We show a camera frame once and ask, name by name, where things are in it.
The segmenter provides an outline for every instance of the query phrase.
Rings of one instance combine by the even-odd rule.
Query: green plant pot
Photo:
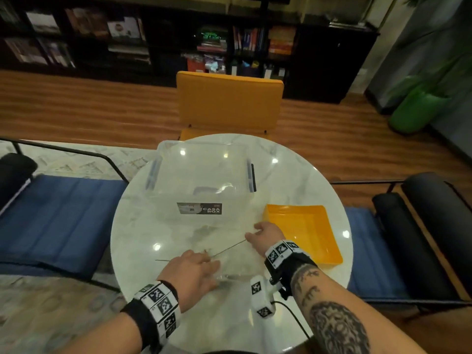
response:
[[[422,130],[438,115],[449,98],[425,93],[420,87],[413,89],[393,112],[388,125],[400,133],[411,134]]]

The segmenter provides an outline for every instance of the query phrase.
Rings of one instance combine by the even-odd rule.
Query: plastic box lid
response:
[[[153,195],[245,197],[254,192],[247,146],[163,141],[146,190]]]

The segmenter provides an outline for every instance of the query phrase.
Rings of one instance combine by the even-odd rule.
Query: orange tray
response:
[[[279,226],[287,240],[307,251],[316,264],[343,263],[324,206],[267,205],[264,221]]]

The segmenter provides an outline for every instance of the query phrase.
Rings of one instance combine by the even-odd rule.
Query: wooden floor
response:
[[[156,148],[162,140],[177,139],[182,128],[174,88],[7,71],[0,77],[0,136]],[[273,140],[328,180],[398,179],[434,171],[472,202],[469,166],[428,134],[393,133],[362,96],[348,96],[341,105],[284,100]],[[371,207],[371,197],[385,187],[336,190],[345,205]],[[472,353],[469,310],[408,325],[396,316],[392,320],[429,353]]]

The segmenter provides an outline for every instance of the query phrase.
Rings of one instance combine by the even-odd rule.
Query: patterned rug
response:
[[[153,158],[154,150],[53,143],[110,157],[131,180]],[[119,179],[103,159],[21,145],[38,163],[37,174]],[[0,157],[15,152],[0,142]],[[94,279],[117,285],[109,249]],[[70,339],[113,317],[126,304],[121,294],[65,278],[0,275],[0,353],[50,353]]]

